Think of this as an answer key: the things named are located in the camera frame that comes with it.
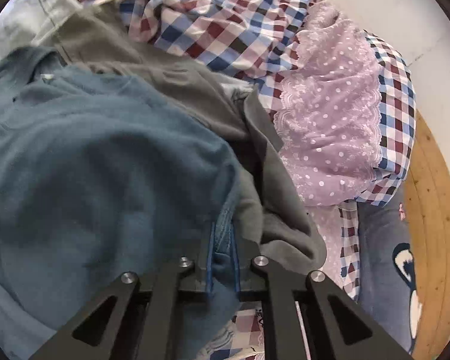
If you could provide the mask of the dark teal sweater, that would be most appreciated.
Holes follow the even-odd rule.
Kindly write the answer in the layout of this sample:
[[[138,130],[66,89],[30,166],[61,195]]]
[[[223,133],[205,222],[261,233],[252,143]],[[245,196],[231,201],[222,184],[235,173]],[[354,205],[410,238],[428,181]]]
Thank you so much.
[[[135,76],[51,48],[0,61],[0,347],[28,359],[123,272],[155,272],[214,233],[213,291],[185,307],[179,359],[238,309],[231,261],[240,165],[230,146]]]

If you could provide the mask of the dark blue plush pillow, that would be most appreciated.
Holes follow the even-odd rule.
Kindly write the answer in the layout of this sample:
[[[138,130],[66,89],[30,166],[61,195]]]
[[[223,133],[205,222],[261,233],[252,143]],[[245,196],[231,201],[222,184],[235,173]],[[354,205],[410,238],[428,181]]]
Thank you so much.
[[[384,206],[358,204],[358,303],[408,353],[416,345],[422,304],[401,186]]]

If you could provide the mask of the plaid bed sheet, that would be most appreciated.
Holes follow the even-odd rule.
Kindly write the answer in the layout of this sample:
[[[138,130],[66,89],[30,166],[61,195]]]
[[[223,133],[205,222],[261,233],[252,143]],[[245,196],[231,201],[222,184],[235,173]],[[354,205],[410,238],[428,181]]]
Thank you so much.
[[[355,201],[310,208],[312,219],[327,247],[321,270],[355,300],[359,294],[359,216]],[[264,359],[263,304],[245,302],[199,359]]]

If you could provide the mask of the wooden headboard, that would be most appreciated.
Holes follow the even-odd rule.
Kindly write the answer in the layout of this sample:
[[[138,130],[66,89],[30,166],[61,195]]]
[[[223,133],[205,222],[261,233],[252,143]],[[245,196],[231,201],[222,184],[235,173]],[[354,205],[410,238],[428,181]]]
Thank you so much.
[[[405,207],[422,304],[413,358],[437,359],[450,339],[450,172],[422,115],[417,115]]]

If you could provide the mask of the plaid folded quilt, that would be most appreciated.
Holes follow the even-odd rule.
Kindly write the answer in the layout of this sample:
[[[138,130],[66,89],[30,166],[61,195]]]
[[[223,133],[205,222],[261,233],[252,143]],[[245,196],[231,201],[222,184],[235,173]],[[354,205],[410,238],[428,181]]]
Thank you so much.
[[[280,157],[308,206],[384,206],[407,177],[416,130],[410,71],[327,0],[115,2],[129,35],[257,86]]]

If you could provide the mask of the grey trousers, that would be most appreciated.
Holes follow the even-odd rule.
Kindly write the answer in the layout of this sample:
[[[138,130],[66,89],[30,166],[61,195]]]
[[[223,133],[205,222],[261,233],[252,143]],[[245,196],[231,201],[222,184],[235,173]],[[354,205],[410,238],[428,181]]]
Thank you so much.
[[[41,44],[82,8],[76,0],[9,0],[0,13],[0,61],[18,47]]]

